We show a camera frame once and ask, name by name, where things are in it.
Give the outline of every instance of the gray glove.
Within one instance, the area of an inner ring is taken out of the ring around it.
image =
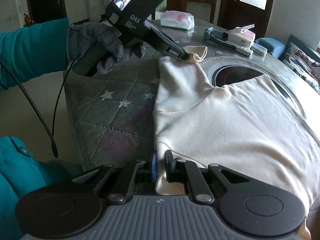
[[[130,48],[124,47],[113,28],[103,23],[71,24],[67,29],[67,61],[81,59],[96,41],[112,54],[98,63],[97,69],[101,75],[109,73],[117,65],[122,65],[131,57],[132,52],[138,58],[142,58],[146,52],[143,43],[137,43]]]

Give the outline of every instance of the blue stool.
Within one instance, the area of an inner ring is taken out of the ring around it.
[[[268,50],[268,53],[275,58],[280,58],[286,47],[284,42],[276,38],[260,38],[256,39],[254,42],[265,47]]]

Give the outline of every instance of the teal jacket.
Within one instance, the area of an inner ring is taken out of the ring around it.
[[[65,70],[68,25],[68,19],[61,19],[2,33],[0,59],[21,83]],[[0,90],[15,85],[0,66]],[[20,139],[0,138],[0,240],[16,240],[22,236],[14,215],[19,198],[70,176],[62,166],[54,162],[41,163],[32,156]]]

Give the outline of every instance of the metal screw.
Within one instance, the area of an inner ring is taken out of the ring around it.
[[[199,194],[196,196],[196,200],[201,203],[207,203],[212,200],[212,197],[208,194]]]
[[[122,196],[121,194],[111,194],[109,195],[109,199],[112,202],[121,202],[124,201],[124,196]]]

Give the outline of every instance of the white star pattern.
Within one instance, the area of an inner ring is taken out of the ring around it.
[[[146,97],[144,99],[152,99],[155,95],[149,93],[149,94],[144,94]]]
[[[159,82],[160,82],[160,78],[154,78],[152,81],[150,81],[150,83],[153,83],[156,86],[159,85]]]
[[[105,99],[112,99],[112,94],[114,93],[113,92],[109,92],[108,90],[106,90],[106,92],[104,92],[104,94],[101,96],[102,98],[102,101],[105,100]]]
[[[121,106],[124,106],[124,107],[128,107],[128,104],[130,104],[130,102],[128,101],[120,101],[120,105],[118,106],[118,108],[120,108]]]

